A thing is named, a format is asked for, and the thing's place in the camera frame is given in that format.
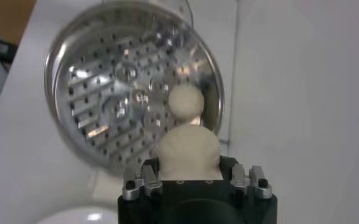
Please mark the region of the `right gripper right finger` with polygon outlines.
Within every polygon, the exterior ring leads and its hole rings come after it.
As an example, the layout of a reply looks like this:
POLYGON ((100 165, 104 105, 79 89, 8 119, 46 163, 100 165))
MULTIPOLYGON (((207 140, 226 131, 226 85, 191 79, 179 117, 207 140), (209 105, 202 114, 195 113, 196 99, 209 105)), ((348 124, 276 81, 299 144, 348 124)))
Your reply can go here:
POLYGON ((272 198, 272 186, 266 179, 261 166, 252 166, 249 174, 246 175, 243 165, 235 164, 232 167, 230 184, 244 196, 252 191, 258 199, 268 200, 272 198))

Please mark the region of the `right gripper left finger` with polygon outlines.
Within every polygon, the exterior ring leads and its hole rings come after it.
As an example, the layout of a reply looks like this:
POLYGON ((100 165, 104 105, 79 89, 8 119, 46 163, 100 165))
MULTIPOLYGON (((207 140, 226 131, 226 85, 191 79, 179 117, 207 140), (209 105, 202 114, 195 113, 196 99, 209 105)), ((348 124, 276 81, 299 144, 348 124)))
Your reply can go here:
POLYGON ((163 193, 163 183, 150 165, 143 166, 140 173, 136 173, 131 168, 126 169, 123 181, 123 200, 125 201, 137 200, 141 195, 152 198, 155 194, 163 193))

